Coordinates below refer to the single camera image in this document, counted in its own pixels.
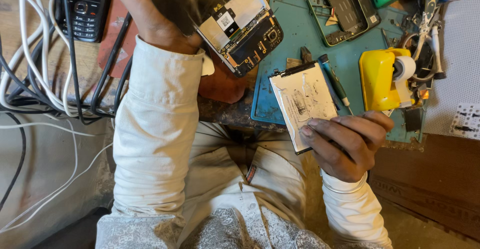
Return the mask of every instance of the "bracelet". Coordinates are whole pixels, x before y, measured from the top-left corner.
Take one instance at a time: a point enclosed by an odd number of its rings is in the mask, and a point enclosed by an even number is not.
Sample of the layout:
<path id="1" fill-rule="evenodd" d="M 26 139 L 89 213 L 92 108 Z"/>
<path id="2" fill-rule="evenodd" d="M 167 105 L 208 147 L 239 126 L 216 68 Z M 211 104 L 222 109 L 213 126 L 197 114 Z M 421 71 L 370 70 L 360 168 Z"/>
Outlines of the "bracelet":
<path id="1" fill-rule="evenodd" d="M 367 183 L 367 177 L 368 177 L 368 174 L 365 171 L 365 174 L 363 174 L 363 177 L 361 178 L 360 183 L 357 186 L 355 186 L 353 189 L 348 190 L 348 191 L 337 190 L 337 189 L 333 188 L 332 186 L 330 186 L 326 182 L 323 182 L 323 185 L 325 187 L 327 187 L 328 190 L 330 190 L 332 192 L 335 192 L 335 193 L 338 193 L 338 194 L 351 194 L 351 193 L 355 193 L 356 191 L 360 190 L 360 188 L 362 188 Z"/>

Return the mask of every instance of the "black keypad phone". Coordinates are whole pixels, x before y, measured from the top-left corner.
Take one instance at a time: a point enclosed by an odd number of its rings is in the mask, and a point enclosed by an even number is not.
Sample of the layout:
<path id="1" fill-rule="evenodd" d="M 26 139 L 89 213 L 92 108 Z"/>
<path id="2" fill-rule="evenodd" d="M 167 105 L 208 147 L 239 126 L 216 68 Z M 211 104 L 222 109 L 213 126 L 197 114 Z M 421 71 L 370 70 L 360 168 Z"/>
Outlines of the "black keypad phone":
<path id="1" fill-rule="evenodd" d="M 98 43 L 102 41 L 105 21 L 111 0 L 69 0 L 73 35 L 76 40 Z M 66 19 L 62 31 L 67 34 Z"/>

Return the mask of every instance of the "concrete floor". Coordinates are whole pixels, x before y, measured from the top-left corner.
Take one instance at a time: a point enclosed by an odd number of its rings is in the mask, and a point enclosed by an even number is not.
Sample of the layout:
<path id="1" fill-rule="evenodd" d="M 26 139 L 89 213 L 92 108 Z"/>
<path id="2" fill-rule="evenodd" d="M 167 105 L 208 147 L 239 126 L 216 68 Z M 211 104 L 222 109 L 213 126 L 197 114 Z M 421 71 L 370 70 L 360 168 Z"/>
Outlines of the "concrete floor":
<path id="1" fill-rule="evenodd" d="M 310 161 L 307 175 L 307 210 L 305 224 L 328 245 L 333 246 L 322 193 L 322 177 L 318 165 Z M 465 241 L 406 213 L 379 199 L 385 228 L 394 249 L 480 249 L 475 241 Z"/>

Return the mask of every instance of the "green screwdriver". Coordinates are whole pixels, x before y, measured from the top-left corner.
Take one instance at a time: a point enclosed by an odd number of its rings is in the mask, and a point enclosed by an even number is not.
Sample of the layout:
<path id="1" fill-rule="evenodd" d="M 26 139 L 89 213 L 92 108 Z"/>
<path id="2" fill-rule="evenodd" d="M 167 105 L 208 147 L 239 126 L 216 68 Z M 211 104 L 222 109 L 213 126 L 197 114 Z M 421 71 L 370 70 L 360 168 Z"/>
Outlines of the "green screwdriver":
<path id="1" fill-rule="evenodd" d="M 347 99 L 347 94 L 340 84 L 339 78 L 335 75 L 335 72 L 332 69 L 332 65 L 330 65 L 330 61 L 328 60 L 327 54 L 323 54 L 320 56 L 320 62 L 325 70 L 325 73 L 328 76 L 328 79 L 332 83 L 333 90 L 335 91 L 336 95 L 342 100 L 343 105 L 350 111 L 350 114 L 353 115 L 352 110 L 350 109 L 350 102 Z"/>

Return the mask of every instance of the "hand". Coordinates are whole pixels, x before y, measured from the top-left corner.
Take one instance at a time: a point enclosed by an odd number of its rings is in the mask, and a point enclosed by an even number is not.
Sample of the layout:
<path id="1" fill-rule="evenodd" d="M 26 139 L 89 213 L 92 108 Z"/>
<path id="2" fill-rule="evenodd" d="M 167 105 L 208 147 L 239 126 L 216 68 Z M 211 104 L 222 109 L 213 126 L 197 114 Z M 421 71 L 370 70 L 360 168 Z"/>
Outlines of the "hand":
<path id="1" fill-rule="evenodd" d="M 166 19 L 151 0 L 121 0 L 138 27 L 142 40 L 158 48 L 181 54 L 196 54 L 202 43 L 198 34 L 186 37 Z"/>
<path id="2" fill-rule="evenodd" d="M 393 120 L 383 113 L 367 111 L 361 116 L 334 117 L 330 121 L 311 119 L 300 132 L 313 148 L 318 165 L 328 175 L 353 183 L 374 167 L 375 153 L 393 127 Z M 328 142 L 321 135 L 334 142 Z"/>

